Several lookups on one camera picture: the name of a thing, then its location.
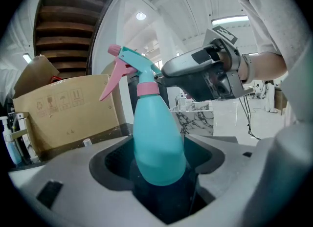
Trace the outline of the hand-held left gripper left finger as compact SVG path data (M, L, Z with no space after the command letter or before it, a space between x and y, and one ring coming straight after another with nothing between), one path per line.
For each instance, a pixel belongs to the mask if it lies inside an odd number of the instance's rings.
M132 139L62 153L38 167L18 191L50 227L160 227L161 220L132 194L132 184L105 166L106 152Z

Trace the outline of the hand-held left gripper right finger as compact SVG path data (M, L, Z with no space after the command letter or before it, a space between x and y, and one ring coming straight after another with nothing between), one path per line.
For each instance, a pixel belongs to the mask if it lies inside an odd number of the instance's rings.
M240 145L234 136L184 136L184 151L198 174L197 193L203 199L222 196L249 163L255 147Z

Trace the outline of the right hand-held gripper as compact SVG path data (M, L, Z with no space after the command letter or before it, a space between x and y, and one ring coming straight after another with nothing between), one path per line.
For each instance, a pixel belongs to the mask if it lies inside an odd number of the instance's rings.
M203 46L167 61L160 83L165 87L179 87L197 102L237 99L252 92L245 89L238 75L241 55L238 38L220 25L207 29ZM224 70L219 52L227 54L230 67ZM203 76L198 72L207 68Z

